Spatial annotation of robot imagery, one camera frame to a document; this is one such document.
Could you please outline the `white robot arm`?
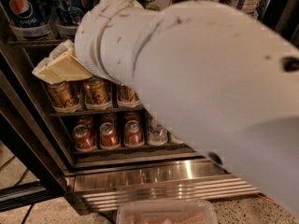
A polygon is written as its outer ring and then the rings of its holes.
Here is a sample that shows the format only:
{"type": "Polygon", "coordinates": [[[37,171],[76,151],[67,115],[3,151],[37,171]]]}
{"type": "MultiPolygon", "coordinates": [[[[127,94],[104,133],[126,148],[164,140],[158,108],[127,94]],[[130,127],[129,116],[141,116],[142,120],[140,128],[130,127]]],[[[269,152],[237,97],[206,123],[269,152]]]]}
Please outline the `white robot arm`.
{"type": "Polygon", "coordinates": [[[34,73],[129,87],[173,135],[299,215],[298,61],[295,46],[226,5],[101,0],[34,73]]]}

